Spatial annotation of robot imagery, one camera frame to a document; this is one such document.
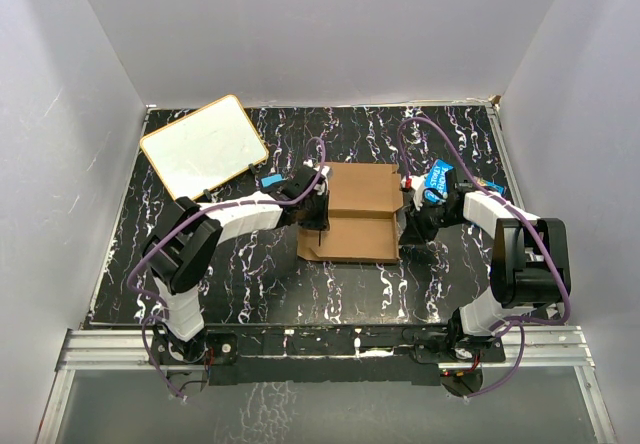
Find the brown cardboard paper box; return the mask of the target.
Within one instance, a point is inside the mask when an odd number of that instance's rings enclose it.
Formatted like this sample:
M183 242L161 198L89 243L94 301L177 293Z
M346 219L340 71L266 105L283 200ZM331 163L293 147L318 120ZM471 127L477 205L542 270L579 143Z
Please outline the brown cardboard paper box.
M397 212L403 206L398 166L331 162L329 167L329 229L300 229L297 255L316 262L397 263Z

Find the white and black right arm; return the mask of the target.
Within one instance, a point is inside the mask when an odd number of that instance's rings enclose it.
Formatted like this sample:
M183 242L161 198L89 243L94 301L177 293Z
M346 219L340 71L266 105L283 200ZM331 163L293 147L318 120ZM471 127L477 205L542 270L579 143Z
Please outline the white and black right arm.
M409 197L404 209L402 246L425 245L439 230L473 224L493 241L488 288L458 308L445 331L426 341L432 352L448 352L466 361L478 356L517 324L556 326L566 315L544 318L541 311L569 305L571 278L565 224L540 218L505 200L500 194L445 174L446 188L426 186L424 177L401 180Z

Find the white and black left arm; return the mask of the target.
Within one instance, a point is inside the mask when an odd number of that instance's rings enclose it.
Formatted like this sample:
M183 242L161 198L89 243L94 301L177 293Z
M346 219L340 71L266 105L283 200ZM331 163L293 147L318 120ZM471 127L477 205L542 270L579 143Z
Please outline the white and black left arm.
M194 363L204 358L206 331L198 286L218 245L245 234L297 225L329 229L327 164L305 162L293 177L267 178L259 191L217 204L174 201L143 248L142 262L151 271L163 306L154 324L164 331L165 349L176 360Z

